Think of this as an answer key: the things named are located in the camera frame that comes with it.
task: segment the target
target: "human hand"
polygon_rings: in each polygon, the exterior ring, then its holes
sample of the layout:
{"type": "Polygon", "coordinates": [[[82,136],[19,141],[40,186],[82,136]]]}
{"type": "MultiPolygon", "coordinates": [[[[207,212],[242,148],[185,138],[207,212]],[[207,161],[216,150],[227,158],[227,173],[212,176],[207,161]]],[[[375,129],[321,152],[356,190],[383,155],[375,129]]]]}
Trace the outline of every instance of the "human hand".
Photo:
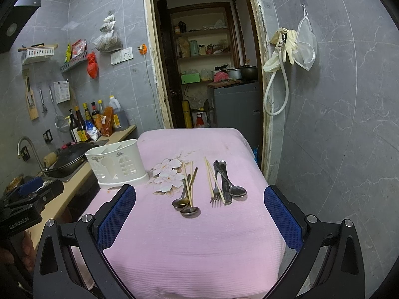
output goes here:
{"type": "MultiPolygon", "coordinates": [[[[22,251],[25,254],[22,258],[22,262],[25,265],[25,268],[29,271],[33,271],[33,267],[35,266],[35,250],[33,248],[33,242],[30,238],[28,232],[23,232],[23,240],[21,243],[22,251]]],[[[0,262],[4,264],[13,264],[14,257],[12,254],[6,249],[0,248],[0,262]]]]}

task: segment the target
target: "faucet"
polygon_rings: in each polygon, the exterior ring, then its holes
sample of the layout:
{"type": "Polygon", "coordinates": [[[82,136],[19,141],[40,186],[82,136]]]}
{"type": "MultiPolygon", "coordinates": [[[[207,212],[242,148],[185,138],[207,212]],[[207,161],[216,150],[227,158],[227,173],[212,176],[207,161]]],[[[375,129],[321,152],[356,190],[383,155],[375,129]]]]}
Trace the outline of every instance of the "faucet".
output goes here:
{"type": "Polygon", "coordinates": [[[36,161],[37,161],[37,163],[38,163],[39,166],[40,166],[40,170],[41,170],[42,172],[47,171],[48,168],[45,168],[45,167],[43,166],[43,164],[41,163],[41,161],[40,161],[40,159],[39,159],[39,156],[37,155],[36,148],[34,147],[32,141],[30,140],[29,137],[22,136],[22,137],[18,140],[18,146],[17,146],[18,157],[21,156],[21,143],[22,143],[24,140],[26,140],[26,141],[28,142],[28,144],[30,145],[30,147],[32,148],[33,155],[35,155],[36,161]]]}

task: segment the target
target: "yellow cylinder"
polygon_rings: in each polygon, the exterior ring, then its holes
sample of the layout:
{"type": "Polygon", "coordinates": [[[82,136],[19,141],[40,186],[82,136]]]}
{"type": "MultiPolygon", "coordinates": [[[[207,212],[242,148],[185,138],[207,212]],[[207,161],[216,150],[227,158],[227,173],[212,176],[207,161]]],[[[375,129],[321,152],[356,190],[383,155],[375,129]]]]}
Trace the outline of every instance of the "yellow cylinder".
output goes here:
{"type": "Polygon", "coordinates": [[[188,101],[182,101],[182,107],[186,128],[193,128],[193,122],[191,121],[190,104],[188,103],[188,101]]]}

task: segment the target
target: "doorway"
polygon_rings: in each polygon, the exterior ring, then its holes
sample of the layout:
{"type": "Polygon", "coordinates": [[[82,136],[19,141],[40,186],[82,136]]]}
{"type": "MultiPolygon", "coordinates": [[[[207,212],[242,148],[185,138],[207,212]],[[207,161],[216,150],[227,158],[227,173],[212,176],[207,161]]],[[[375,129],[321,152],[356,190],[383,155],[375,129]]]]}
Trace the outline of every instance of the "doorway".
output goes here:
{"type": "Polygon", "coordinates": [[[205,127],[236,128],[260,164],[263,74],[250,0],[152,1],[171,126],[196,127],[200,117],[205,127]],[[228,70],[247,60],[257,76],[234,78],[228,70]]]}

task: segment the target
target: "range hood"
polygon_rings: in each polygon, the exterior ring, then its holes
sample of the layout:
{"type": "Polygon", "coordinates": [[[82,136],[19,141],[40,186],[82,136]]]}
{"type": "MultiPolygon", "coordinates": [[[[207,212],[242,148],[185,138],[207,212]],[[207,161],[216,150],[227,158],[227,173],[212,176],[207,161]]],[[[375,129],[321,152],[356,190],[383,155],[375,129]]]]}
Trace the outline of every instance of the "range hood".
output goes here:
{"type": "Polygon", "coordinates": [[[40,0],[18,0],[0,27],[0,54],[11,49],[24,25],[40,7],[40,0]]]}

